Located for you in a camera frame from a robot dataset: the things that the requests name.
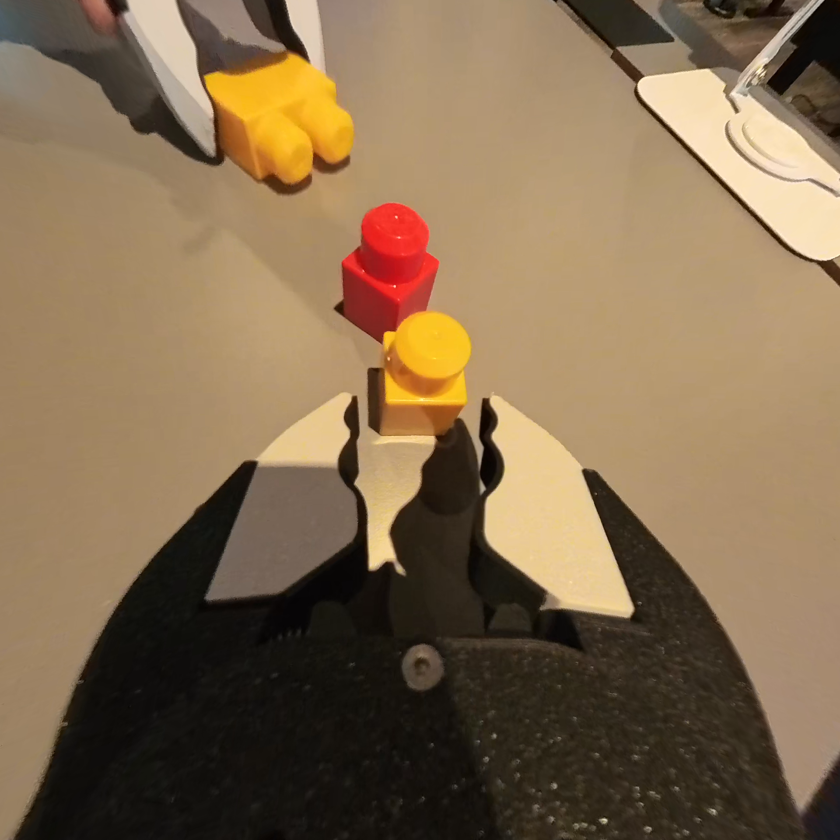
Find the clear acrylic stand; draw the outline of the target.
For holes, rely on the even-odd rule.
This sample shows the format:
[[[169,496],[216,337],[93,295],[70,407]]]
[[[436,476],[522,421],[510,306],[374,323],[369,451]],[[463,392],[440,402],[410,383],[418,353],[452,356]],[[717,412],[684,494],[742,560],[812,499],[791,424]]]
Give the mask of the clear acrylic stand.
[[[754,166],[783,182],[811,182],[839,196],[839,174],[805,137],[752,97],[771,60],[814,15],[821,1],[806,2],[762,47],[727,94],[734,108],[726,133],[732,146]]]

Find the person's left hand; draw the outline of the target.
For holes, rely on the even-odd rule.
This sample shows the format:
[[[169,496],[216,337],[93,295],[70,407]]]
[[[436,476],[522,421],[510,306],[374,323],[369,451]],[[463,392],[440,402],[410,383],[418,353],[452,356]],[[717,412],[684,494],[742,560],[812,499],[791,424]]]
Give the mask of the person's left hand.
[[[118,16],[107,1],[77,1],[89,25],[99,35],[113,37],[119,32]]]

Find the red single-stud mega block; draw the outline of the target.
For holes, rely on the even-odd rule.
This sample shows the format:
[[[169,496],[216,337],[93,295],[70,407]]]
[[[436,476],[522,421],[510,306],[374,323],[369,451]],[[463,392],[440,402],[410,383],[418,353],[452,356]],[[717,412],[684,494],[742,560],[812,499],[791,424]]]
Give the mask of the red single-stud mega block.
[[[341,263],[343,315],[376,342],[427,309],[439,268],[428,241],[409,206],[385,203],[364,215],[360,244]]]

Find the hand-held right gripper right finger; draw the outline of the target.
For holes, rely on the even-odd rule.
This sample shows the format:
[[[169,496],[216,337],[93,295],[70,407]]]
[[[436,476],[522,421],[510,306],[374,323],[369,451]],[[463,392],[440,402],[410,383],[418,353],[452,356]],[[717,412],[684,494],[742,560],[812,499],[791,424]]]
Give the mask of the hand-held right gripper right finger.
[[[482,401],[474,586],[489,606],[631,618],[635,605],[587,484],[561,442],[494,394]]]

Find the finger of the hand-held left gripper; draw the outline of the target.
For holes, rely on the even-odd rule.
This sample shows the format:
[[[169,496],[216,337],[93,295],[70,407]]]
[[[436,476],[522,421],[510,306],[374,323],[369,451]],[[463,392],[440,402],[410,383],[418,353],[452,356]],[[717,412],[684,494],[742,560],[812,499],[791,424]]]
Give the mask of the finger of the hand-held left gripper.
[[[318,1],[279,1],[279,39],[290,52],[327,71]]]
[[[210,159],[218,157],[214,106],[176,1],[124,1],[120,27],[177,122]]]

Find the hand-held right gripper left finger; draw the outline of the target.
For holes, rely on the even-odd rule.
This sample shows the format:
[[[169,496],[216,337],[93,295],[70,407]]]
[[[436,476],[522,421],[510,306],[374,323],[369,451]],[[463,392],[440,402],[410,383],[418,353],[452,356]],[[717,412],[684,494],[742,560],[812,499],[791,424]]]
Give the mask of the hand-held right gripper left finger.
[[[291,425],[255,461],[206,602],[294,592],[360,532],[358,398],[342,392]]]

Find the yellow single-stud mega block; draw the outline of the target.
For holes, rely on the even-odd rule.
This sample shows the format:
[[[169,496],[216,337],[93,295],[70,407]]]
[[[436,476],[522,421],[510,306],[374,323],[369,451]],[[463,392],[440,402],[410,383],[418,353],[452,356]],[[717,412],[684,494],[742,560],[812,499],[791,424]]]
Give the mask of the yellow single-stud mega block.
[[[467,330],[439,311],[408,316],[382,340],[378,433],[442,436],[468,402]]]

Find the white flat board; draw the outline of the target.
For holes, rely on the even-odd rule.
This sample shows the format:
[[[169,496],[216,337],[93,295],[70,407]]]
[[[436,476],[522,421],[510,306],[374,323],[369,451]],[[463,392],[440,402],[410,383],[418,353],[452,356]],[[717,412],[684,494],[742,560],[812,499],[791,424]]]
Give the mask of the white flat board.
[[[729,189],[782,244],[799,256],[838,261],[839,198],[811,182],[783,182],[748,161],[730,143],[734,116],[727,94],[734,70],[689,70],[644,77],[637,96],[666,128]],[[838,172],[838,151],[792,105],[762,87],[752,97],[799,131]]]

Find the yellow two-stud mega block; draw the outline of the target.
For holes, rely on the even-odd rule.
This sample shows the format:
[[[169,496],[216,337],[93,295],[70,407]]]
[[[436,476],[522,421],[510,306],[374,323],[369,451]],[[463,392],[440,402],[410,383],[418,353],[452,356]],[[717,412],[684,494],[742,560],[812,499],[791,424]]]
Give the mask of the yellow two-stud mega block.
[[[257,181],[304,182],[316,158],[341,165],[354,123],[335,82],[305,59],[275,54],[203,78],[221,151]]]

